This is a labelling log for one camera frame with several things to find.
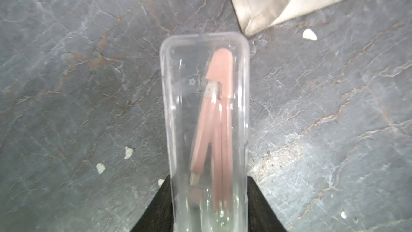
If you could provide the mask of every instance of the rust stain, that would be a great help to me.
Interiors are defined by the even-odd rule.
[[[120,58],[121,58],[121,56],[120,56],[120,55],[117,55],[117,56],[115,56],[114,58],[107,58],[107,59],[105,59],[105,60],[108,60],[109,62],[117,62],[117,61],[120,60]]]
[[[355,61],[358,59],[358,57],[360,57],[361,55],[365,54],[365,53],[368,51],[368,49],[375,43],[375,41],[376,41],[378,38],[380,38],[382,35],[385,35],[386,33],[389,33],[389,32],[393,32],[393,31],[395,31],[396,29],[398,29],[398,28],[400,28],[400,27],[402,27],[402,26],[404,26],[404,23],[400,21],[400,22],[395,23],[390,29],[386,29],[386,30],[383,30],[382,32],[379,32],[375,37],[373,37],[373,38],[370,40],[370,42],[369,42],[368,44],[366,44],[366,45],[363,46],[361,52],[358,52],[353,58],[351,58],[351,59],[348,60],[348,63],[346,64],[345,68],[347,68],[347,67],[348,67],[349,65],[351,65],[353,62],[355,62]]]
[[[75,58],[80,62],[86,61],[86,59],[79,53],[73,53],[73,56],[75,56]]]
[[[391,114],[389,113],[388,110],[382,108],[382,116],[384,117],[384,119],[385,119],[389,124],[392,123]]]
[[[339,107],[339,111],[338,111],[335,115],[325,116],[325,117],[322,117],[321,119],[319,119],[318,121],[311,123],[310,126],[304,130],[304,133],[309,132],[310,130],[312,130],[313,127],[318,126],[318,125],[320,125],[320,124],[322,124],[322,123],[327,123],[327,122],[335,121],[335,120],[342,114],[343,109],[344,109],[347,105],[349,105],[349,103],[350,103],[350,101],[347,101],[347,102],[345,102],[344,104],[342,104],[342,105]]]
[[[311,80],[311,81],[308,81],[307,83],[306,83],[306,86],[308,86],[309,88],[312,88],[313,86],[315,85],[315,83]]]
[[[61,78],[62,81],[63,81],[64,79],[66,79],[67,77],[70,76],[71,71],[73,70],[73,68],[75,68],[75,66],[76,66],[76,61],[73,60],[73,61],[71,62],[71,64],[69,65],[69,67],[67,68],[67,70],[64,71],[64,75],[63,75],[63,77]]]
[[[109,41],[109,38],[103,37],[102,40],[99,43],[99,49],[103,49],[108,41]]]
[[[10,92],[12,92],[13,91],[13,86],[7,86],[5,89],[4,89],[4,92],[5,93],[10,93]]]
[[[104,62],[104,57],[101,56],[100,59],[99,59],[99,61],[97,61],[97,62],[89,61],[89,62],[87,63],[87,65],[88,65],[90,68],[93,68],[93,67],[98,67],[98,66],[102,65],[103,62]]]
[[[336,80],[334,80],[333,82],[332,82],[332,84],[333,85],[337,85],[337,84],[340,84],[340,83],[342,83],[342,82],[344,82],[344,81],[347,81],[348,79],[343,79],[343,80],[339,80],[339,79],[336,79]]]
[[[314,205],[317,201],[322,200],[322,198],[323,198],[323,196],[325,195],[325,193],[327,193],[327,191],[329,191],[329,190],[331,190],[331,189],[336,189],[336,188],[335,188],[335,186],[332,186],[332,185],[329,185],[329,187],[327,187],[327,188],[323,188],[323,189],[321,190],[321,192],[318,194],[318,196],[317,196],[316,198],[314,198],[314,199],[311,200],[311,202],[309,203],[309,205],[306,207],[305,212],[304,212],[301,216],[297,217],[297,219],[295,219],[295,221],[292,222],[292,224],[288,227],[288,230],[291,230],[291,229],[293,228],[293,226],[295,225],[296,221],[304,218],[304,217],[308,214],[308,212],[310,211],[310,209],[313,207],[313,205]]]

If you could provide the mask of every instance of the white speck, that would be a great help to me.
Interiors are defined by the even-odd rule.
[[[303,39],[310,39],[312,41],[315,41],[315,40],[318,39],[316,34],[311,29],[304,30],[303,34],[302,34],[302,37],[303,37]]]
[[[190,78],[190,79],[189,79],[189,84],[190,84],[191,86],[195,85],[195,84],[196,84],[196,79]]]
[[[124,159],[129,159],[130,157],[131,157],[131,155],[132,155],[132,153],[134,152],[134,149],[132,149],[131,147],[129,147],[129,146],[126,146],[125,148],[124,148],[124,150],[125,150],[125,157],[124,157]]]
[[[101,174],[106,170],[106,167],[104,166],[103,162],[100,162],[99,164],[96,165],[97,168],[97,173]]]
[[[347,219],[348,216],[346,215],[346,212],[341,212],[340,215],[342,216],[343,219]]]

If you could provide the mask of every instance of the transparent plastic box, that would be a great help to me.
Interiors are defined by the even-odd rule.
[[[160,49],[175,232],[248,230],[249,46],[239,33]]]

